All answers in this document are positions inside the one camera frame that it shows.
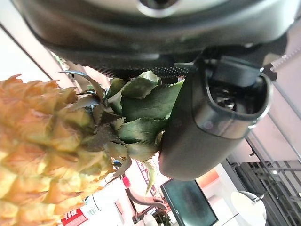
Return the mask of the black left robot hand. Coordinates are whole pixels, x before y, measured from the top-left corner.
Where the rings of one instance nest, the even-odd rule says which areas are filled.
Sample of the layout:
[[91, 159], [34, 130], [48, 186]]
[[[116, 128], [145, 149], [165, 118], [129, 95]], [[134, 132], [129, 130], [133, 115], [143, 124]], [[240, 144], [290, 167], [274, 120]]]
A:
[[106, 75], [184, 75], [162, 137], [163, 175], [193, 180], [269, 111], [265, 56], [286, 48], [298, 0], [16, 0], [35, 38]]

